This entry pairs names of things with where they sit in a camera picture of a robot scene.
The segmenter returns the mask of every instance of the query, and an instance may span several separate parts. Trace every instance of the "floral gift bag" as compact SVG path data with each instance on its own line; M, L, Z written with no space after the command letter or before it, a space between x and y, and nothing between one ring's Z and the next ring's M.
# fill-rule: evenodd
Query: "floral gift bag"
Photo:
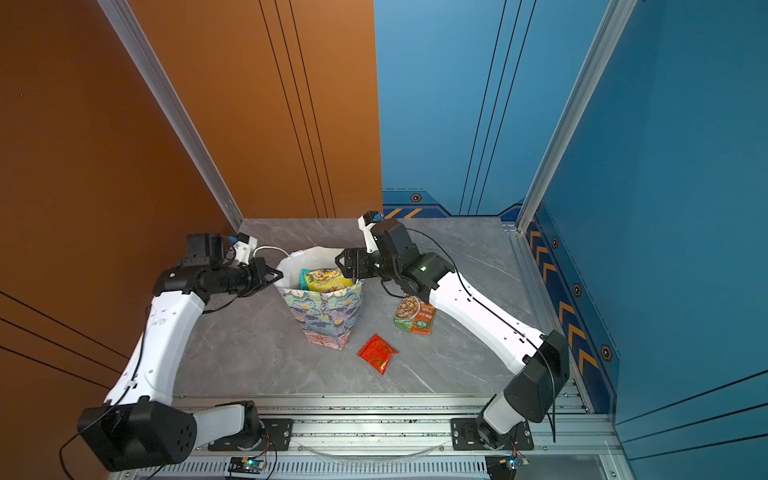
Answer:
M301 270L335 268L340 248L312 247L291 253L277 266L283 278L275 282L310 343L341 350L349 340L362 305L362 280L336 292L301 290Z

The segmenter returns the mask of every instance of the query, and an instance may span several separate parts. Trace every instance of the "yellow chevron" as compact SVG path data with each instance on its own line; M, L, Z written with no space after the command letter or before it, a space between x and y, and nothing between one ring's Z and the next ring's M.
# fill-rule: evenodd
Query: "yellow chevron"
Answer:
M587 339L587 336L586 336L586 335L584 335L584 332L582 332L581 330L579 330L579 329L578 329L576 326L574 326L574 324L572 323L571 325L569 325L569 326L568 326L568 345L570 345L570 346L571 346L571 348L573 348L573 345L574 345L574 333L575 333L576 335L579 335L581 338L583 338L583 339L585 339L585 340Z
M544 283L547 283L547 270L552 270L553 272L557 272L558 269L554 268L554 265L551 263L544 262Z
M568 305L567 303L560 302L560 324L563 324L563 310L567 312L571 312L574 315L576 315L576 312L574 312L574 309L572 306Z
M594 365L596 369L599 369L598 361L593 359L592 356L589 353L586 353L584 350L579 349L578 351L578 371L580 374L584 375L584 361L587 360L589 363Z
M533 250L533 239L534 237L540 237L541 232L531 232L531 250Z
M410 214L406 215L406 218L413 217L414 215L416 215L420 211L422 211L421 208L416 208L416 209L413 210L413 212L411 212Z
M541 265L541 254L542 253L549 253L549 250L547 250L544 247L536 247L536 265Z

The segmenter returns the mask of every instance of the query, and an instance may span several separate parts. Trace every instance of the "yellow food packet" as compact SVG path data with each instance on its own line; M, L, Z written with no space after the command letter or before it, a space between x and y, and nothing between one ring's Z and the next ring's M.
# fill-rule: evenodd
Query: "yellow food packet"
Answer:
M344 278L338 268L305 272L303 277L310 292L329 293L354 285L351 279Z

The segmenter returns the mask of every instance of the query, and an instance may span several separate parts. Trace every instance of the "red packet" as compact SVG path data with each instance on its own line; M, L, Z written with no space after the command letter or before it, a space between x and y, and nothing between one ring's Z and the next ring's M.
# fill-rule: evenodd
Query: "red packet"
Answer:
M357 355L373 365L373 368L379 370L381 374L384 375L386 366L389 364L389 359L392 358L392 354L394 353L397 353L397 350L389 346L377 333L368 340L368 343L360 349Z

